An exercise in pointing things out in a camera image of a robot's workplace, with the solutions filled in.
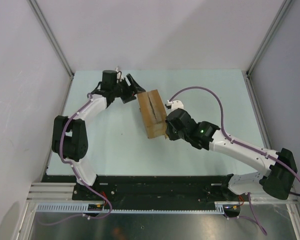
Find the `brown cardboard express box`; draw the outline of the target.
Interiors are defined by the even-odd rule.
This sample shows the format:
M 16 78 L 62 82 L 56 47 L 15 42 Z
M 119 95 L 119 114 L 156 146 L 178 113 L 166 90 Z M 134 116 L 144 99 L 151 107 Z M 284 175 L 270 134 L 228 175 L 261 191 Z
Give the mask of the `brown cardboard express box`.
M 137 100 L 147 137 L 165 136 L 167 113 L 158 90 L 138 93 Z

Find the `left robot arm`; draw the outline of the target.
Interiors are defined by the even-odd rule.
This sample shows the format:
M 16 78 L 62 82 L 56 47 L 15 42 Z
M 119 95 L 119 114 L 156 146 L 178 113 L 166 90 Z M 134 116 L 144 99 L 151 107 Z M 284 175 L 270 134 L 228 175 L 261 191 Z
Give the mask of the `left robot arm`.
M 71 116 L 55 117 L 51 149 L 64 164 L 70 165 L 77 182 L 84 185 L 83 194 L 88 199 L 95 200 L 101 193 L 101 188 L 95 184 L 97 174 L 86 157 L 89 148 L 88 122 L 106 110 L 116 98 L 126 104 L 145 91 L 131 74 L 122 76 L 119 70 L 104 70 L 101 81 L 87 93 L 87 102 L 83 106 Z

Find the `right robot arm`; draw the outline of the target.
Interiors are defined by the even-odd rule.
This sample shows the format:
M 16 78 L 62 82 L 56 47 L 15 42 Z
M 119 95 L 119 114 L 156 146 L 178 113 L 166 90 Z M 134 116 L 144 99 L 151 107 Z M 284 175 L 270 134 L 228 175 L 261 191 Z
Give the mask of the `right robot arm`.
M 258 148 L 237 139 L 231 140 L 217 125 L 207 121 L 196 122 L 180 108 L 169 113 L 165 122 L 166 134 L 171 141 L 182 139 L 198 150 L 221 153 L 255 169 L 253 173 L 227 176 L 220 188 L 225 200 L 232 201 L 248 192 L 265 192 L 279 200 L 286 200 L 291 194 L 298 170 L 290 150 Z

